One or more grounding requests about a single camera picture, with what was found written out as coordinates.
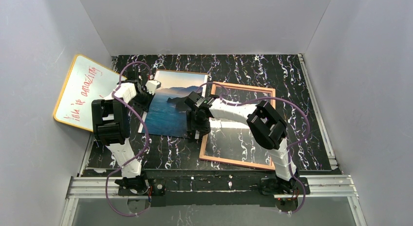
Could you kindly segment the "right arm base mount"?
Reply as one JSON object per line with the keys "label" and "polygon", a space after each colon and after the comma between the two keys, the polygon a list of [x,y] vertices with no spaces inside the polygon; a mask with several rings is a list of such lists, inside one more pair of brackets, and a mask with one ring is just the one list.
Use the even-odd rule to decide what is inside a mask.
{"label": "right arm base mount", "polygon": [[279,177],[261,178],[258,184],[259,191],[262,195],[281,195],[281,197],[275,197],[276,206],[295,209],[299,206],[298,197],[311,193],[307,178],[299,177],[298,179],[300,182],[294,178],[290,181]]}

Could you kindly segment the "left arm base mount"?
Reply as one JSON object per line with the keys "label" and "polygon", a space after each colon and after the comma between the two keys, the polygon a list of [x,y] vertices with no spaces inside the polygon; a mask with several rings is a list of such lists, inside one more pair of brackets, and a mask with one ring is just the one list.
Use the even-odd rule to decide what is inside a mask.
{"label": "left arm base mount", "polygon": [[114,181],[120,196],[163,196],[166,192],[164,179],[148,179],[144,176],[122,178]]}

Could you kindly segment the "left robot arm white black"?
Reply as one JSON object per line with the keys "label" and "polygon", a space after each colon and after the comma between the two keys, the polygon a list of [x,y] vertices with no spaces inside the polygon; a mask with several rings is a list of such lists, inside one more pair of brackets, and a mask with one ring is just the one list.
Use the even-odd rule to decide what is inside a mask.
{"label": "left robot arm white black", "polygon": [[153,78],[142,85],[142,78],[138,76],[119,81],[109,95],[91,103],[94,137],[112,152],[124,179],[135,179],[142,173],[141,162],[129,141],[131,129],[128,114],[134,112],[129,103],[134,102],[139,109],[148,112],[160,87],[161,82]]}

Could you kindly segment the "seascape photo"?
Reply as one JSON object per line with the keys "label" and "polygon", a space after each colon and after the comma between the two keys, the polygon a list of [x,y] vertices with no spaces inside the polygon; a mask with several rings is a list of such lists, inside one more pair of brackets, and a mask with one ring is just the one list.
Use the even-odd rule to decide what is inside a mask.
{"label": "seascape photo", "polygon": [[208,74],[157,70],[155,80],[161,87],[155,91],[149,111],[143,119],[150,135],[184,138],[187,136],[185,98],[194,91],[205,95],[199,86],[208,81]]}

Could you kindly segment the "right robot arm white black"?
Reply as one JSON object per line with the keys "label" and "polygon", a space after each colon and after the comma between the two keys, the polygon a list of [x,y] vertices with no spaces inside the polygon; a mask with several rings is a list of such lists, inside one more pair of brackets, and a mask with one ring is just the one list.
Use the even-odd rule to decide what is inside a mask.
{"label": "right robot arm white black", "polygon": [[296,165],[287,154],[287,124],[270,102],[263,98],[257,104],[226,101],[211,94],[203,97],[191,92],[184,99],[187,110],[187,133],[189,138],[198,139],[211,131],[210,119],[227,119],[247,125],[254,140],[274,157],[276,176],[291,181]]}

